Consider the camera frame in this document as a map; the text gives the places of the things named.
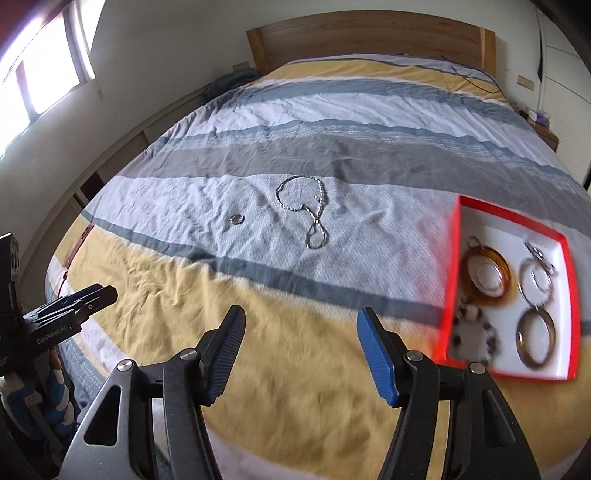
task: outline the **blue gripper pad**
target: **blue gripper pad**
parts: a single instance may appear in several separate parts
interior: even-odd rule
[[[379,396],[385,398],[388,405],[393,407],[398,400],[394,364],[365,310],[360,310],[357,314],[357,336]]]
[[[209,365],[207,375],[206,395],[212,403],[226,388],[228,378],[230,378],[230,372],[232,371],[234,361],[244,338],[244,332],[246,331],[244,310],[236,309],[233,311],[233,308],[228,312],[229,315],[226,316],[222,325],[218,328],[210,344],[213,346],[212,343],[217,344],[216,340],[220,341],[217,344],[217,349],[213,361]],[[222,336],[222,338],[216,339],[215,337],[218,335]]]

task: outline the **bed sheet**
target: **bed sheet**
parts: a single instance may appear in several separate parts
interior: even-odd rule
[[[326,191],[319,249],[306,248],[310,216],[275,197],[299,175]],[[281,198],[314,208],[318,190],[295,179]],[[356,312],[372,306],[409,348],[432,352],[458,194],[569,240],[583,319],[578,378],[498,380],[540,469],[556,471],[591,432],[591,200],[493,78],[445,60],[293,62],[191,113],[112,179],[47,274],[50,297],[93,283],[119,292],[61,346],[81,406],[118,361],[165,361],[240,304],[243,345],[226,392],[204,410],[222,474],[376,478],[397,412],[375,391]],[[166,454],[158,414],[156,424]],[[429,478],[441,471],[446,432],[441,408]]]

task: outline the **necklace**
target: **necklace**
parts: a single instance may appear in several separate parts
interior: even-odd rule
[[[310,207],[308,207],[305,203],[302,203],[301,206],[298,208],[293,208],[293,207],[288,207],[287,205],[285,205],[281,201],[279,194],[283,191],[283,189],[285,188],[285,185],[287,185],[289,182],[291,182],[292,180],[295,180],[295,179],[310,179],[310,180],[314,180],[318,184],[318,190],[320,191],[320,194],[317,197],[315,197],[318,200],[318,207],[316,208],[316,212],[312,211],[312,209]],[[288,210],[290,212],[301,212],[301,211],[305,210],[311,216],[312,225],[310,225],[310,228],[308,228],[308,231],[306,232],[306,248],[309,248],[310,250],[317,250],[317,249],[326,245],[326,243],[329,240],[329,234],[326,231],[326,229],[324,228],[324,226],[322,225],[322,223],[320,223],[320,217],[322,215],[322,212],[324,211],[324,207],[326,206],[326,204],[328,202],[327,202],[327,198],[326,198],[326,190],[324,188],[324,184],[322,183],[322,181],[320,179],[318,179],[316,177],[311,177],[308,175],[293,175],[293,176],[283,180],[279,184],[279,186],[275,189],[275,198],[279,202],[279,205],[281,205],[281,207],[284,208],[285,210]],[[320,232],[322,233],[322,241],[318,245],[312,245],[310,242],[311,237],[316,232],[318,232],[318,230],[320,230]]]

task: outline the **window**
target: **window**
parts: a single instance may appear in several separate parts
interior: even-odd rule
[[[33,39],[24,51],[25,69],[31,103],[37,115],[80,84],[62,14],[55,17]]]
[[[74,2],[35,35],[12,71],[0,76],[0,157],[43,112],[94,78],[81,21]]]
[[[29,116],[22,101],[15,73],[11,73],[0,88],[0,112],[0,157],[2,157],[8,144],[29,125]]]

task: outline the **screw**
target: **screw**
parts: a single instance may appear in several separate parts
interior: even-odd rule
[[[411,362],[420,362],[424,358],[424,355],[418,350],[409,350],[407,352],[407,358]]]
[[[119,370],[120,372],[127,372],[127,370],[129,370],[133,366],[134,366],[134,361],[127,358],[117,364],[117,370]]]
[[[476,374],[476,375],[482,375],[486,371],[484,366],[482,364],[479,364],[478,362],[474,362],[473,364],[470,364],[470,370],[473,374]]]
[[[181,360],[186,360],[187,362],[189,360],[193,360],[193,358],[195,358],[197,356],[197,351],[194,348],[186,348],[185,350],[183,350],[181,352]]]

